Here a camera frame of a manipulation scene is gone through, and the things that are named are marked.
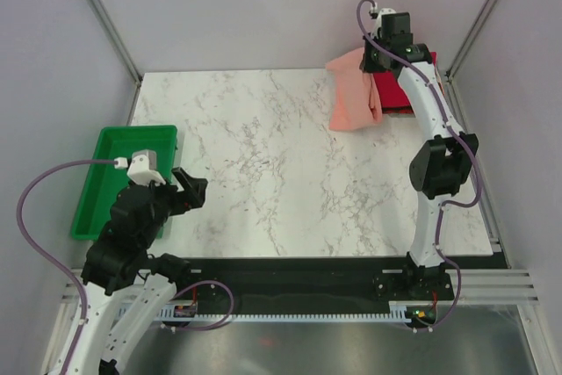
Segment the pink t shirt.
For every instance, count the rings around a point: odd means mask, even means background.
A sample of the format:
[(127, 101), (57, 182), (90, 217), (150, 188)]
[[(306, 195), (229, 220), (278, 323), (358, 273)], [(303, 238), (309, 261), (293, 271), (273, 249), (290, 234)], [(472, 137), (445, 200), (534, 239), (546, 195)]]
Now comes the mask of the pink t shirt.
[(328, 126), (331, 131), (352, 132), (382, 122), (374, 78), (360, 69), (363, 58), (364, 48), (360, 47), (326, 64), (335, 81), (335, 105)]

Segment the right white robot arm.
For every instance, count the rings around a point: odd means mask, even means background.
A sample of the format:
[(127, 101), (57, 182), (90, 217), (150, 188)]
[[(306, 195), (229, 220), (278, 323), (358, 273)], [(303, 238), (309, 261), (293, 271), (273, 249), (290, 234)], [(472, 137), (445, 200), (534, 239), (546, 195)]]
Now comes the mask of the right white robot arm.
[(394, 76), (423, 135), (421, 148), (409, 165), (418, 211), (401, 279), (408, 297), (422, 299), (434, 286), (447, 283), (440, 244), (444, 213), (470, 175), (479, 141), (453, 117), (431, 52), (414, 42), (409, 14), (372, 6), (369, 15), (374, 26), (364, 32), (360, 69), (366, 74)]

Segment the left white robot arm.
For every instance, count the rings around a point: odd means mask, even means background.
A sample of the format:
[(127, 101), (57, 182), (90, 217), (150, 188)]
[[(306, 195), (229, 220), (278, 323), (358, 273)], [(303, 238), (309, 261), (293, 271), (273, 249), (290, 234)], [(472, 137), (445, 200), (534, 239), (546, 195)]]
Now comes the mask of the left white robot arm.
[(190, 294), (190, 265), (180, 257), (151, 257), (148, 249), (166, 221), (205, 203), (208, 182), (172, 170), (177, 180), (158, 184), (156, 173), (129, 182), (88, 249), (78, 286), (80, 302), (54, 374), (118, 374), (157, 312)]

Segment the folded red t shirt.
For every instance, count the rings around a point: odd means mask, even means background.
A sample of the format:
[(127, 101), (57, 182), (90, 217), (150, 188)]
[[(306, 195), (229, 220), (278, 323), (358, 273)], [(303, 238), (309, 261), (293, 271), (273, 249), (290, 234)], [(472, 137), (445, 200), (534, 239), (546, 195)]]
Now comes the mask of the folded red t shirt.
[(364, 74), (364, 82), (367, 89), (367, 103), (372, 112), (382, 112), (383, 107), (412, 107), (404, 90), (390, 71)]

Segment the green plastic tray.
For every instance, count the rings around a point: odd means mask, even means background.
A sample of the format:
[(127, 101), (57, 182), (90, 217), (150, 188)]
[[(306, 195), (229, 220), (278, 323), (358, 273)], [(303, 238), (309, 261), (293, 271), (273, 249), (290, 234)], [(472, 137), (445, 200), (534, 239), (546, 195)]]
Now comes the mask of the green plastic tray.
[[(157, 170), (169, 179), (177, 150), (177, 128), (173, 125), (108, 126), (100, 132), (93, 157), (103, 160), (129, 158), (143, 149), (156, 152)], [(111, 205), (127, 184), (124, 170), (103, 164), (91, 165), (70, 236), (78, 241), (95, 241), (110, 218)]]

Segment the right aluminium frame post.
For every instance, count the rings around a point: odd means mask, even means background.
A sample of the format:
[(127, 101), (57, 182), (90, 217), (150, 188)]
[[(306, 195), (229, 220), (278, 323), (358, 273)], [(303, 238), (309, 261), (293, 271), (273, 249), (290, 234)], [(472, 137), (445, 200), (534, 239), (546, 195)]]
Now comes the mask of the right aluminium frame post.
[(474, 43), (482, 32), (487, 20), (492, 15), (497, 3), (500, 0), (485, 0), (479, 9), (479, 12), (474, 19), (472, 26), (470, 27), (468, 33), (466, 34), (460, 48), (455, 54), (450, 66), (445, 71), (445, 77), (448, 81), (451, 81), (454, 76), (460, 70), (462, 64), (464, 63), (466, 56), (471, 51)]

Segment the aluminium frame post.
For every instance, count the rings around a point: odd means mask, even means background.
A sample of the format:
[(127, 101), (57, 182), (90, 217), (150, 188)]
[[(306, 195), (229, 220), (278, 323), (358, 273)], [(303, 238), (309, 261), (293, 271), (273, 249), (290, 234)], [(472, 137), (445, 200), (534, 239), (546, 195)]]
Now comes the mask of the aluminium frame post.
[(445, 77), (448, 81), (451, 81), (454, 76), (460, 70), (462, 64), (464, 63), (466, 56), (471, 51), (474, 43), (482, 32), (487, 20), (492, 15), (497, 3), (500, 0), (485, 0), (479, 9), (479, 12), (474, 19), (472, 26), (470, 27), (468, 33), (466, 34), (460, 48), (455, 54), (450, 66), (445, 71)]
[(132, 78), (136, 87), (140, 87), (142, 83), (142, 75), (138, 67), (134, 63), (118, 28), (113, 23), (108, 10), (105, 8), (102, 0), (86, 0), (98, 23), (101, 25), (107, 39), (109, 40), (120, 62), (126, 68), (128, 75)]

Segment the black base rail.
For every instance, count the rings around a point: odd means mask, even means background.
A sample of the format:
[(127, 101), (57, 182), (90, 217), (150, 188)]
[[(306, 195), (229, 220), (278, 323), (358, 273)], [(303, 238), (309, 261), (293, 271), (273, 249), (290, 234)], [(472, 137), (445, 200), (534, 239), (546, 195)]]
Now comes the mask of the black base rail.
[(451, 300), (446, 285), (404, 284), (406, 257), (339, 258), (178, 258), (165, 254), (148, 261), (154, 274), (177, 283), (179, 299), (194, 299), (200, 310), (369, 311), (393, 301), (433, 304)]

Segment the left aluminium frame post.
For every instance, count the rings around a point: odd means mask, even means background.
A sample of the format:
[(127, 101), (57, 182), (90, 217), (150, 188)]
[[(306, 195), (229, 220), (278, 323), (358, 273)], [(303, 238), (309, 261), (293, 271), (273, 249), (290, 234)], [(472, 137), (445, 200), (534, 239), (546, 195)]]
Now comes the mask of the left aluminium frame post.
[(126, 68), (128, 75), (132, 78), (136, 87), (140, 87), (142, 83), (142, 75), (138, 67), (134, 63), (118, 28), (113, 23), (108, 10), (105, 8), (102, 0), (86, 0), (98, 23), (101, 25), (107, 39), (109, 40), (120, 62)]

